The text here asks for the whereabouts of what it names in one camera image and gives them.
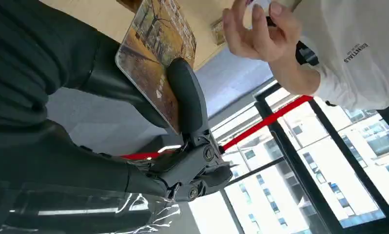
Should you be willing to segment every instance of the wooden surface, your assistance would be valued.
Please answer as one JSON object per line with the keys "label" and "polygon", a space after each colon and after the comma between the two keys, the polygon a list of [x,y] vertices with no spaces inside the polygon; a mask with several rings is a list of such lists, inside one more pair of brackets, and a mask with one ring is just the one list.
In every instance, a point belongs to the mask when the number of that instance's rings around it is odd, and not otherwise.
{"label": "wooden surface", "polygon": [[[133,20],[134,13],[116,0],[41,0],[121,42]],[[222,16],[222,10],[233,0],[178,0],[197,41],[194,69],[199,69],[216,55],[225,44],[217,46],[210,25]],[[288,6],[297,0],[279,0]],[[251,12],[245,16],[251,24]]]}

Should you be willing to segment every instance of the building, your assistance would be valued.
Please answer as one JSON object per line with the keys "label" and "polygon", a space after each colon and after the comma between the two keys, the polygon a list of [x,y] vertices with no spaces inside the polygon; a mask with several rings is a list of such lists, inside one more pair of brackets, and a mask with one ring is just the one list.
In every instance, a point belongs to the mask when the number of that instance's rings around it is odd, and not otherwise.
{"label": "building", "polygon": [[[275,94],[274,101],[268,100],[274,110],[294,98],[282,89]],[[316,101],[389,203],[389,126],[376,111],[350,112]],[[257,110],[249,106],[214,128],[213,134],[224,144],[260,119]],[[384,217],[307,103],[278,121],[343,227]],[[239,177],[282,156],[268,128],[263,128],[232,147],[224,160],[233,165],[234,177]],[[325,233],[285,161],[234,183],[225,191],[247,234]]]}

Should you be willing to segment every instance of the bolt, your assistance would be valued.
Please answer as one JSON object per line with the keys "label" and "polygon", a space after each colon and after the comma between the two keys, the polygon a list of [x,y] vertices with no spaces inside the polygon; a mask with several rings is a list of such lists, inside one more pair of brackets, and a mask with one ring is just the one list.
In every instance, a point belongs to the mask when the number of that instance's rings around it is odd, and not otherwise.
{"label": "bolt", "polygon": [[193,199],[195,199],[197,197],[197,195],[198,195],[197,188],[196,187],[192,187],[190,189],[190,192],[189,192],[189,199],[193,200]]}

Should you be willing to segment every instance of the painting of trees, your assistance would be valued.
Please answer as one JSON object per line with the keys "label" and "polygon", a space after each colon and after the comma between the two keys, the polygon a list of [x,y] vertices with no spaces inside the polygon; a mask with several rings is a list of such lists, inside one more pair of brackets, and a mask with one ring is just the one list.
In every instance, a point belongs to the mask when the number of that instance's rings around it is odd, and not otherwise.
{"label": "painting of trees", "polygon": [[170,28],[169,25],[166,24],[166,22],[170,23],[170,20],[169,19],[163,19],[161,17],[161,8],[162,8],[162,4],[160,4],[159,8],[156,10],[154,4],[153,4],[153,0],[148,0],[149,3],[151,3],[151,9],[153,11],[153,19],[152,19],[152,22],[150,23],[150,27],[149,29],[147,30],[146,34],[145,34],[145,39],[147,40],[147,38],[150,36],[150,33],[152,32],[152,30],[154,29],[155,25],[157,22],[160,22],[161,24],[163,24],[163,26],[167,27],[167,28]]}
{"label": "painting of trees", "polygon": [[178,12],[177,0],[143,0],[141,4],[117,54],[117,64],[178,133],[178,102],[165,70],[177,57],[193,66],[196,41]]}

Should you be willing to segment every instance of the transparent plastic bag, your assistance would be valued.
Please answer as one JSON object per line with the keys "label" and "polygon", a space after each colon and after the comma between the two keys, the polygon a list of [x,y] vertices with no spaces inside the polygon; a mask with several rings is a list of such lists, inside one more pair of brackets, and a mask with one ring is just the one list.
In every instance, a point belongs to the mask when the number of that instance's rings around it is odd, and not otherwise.
{"label": "transparent plastic bag", "polygon": [[153,195],[0,182],[0,234],[143,234],[179,217],[176,202]]}

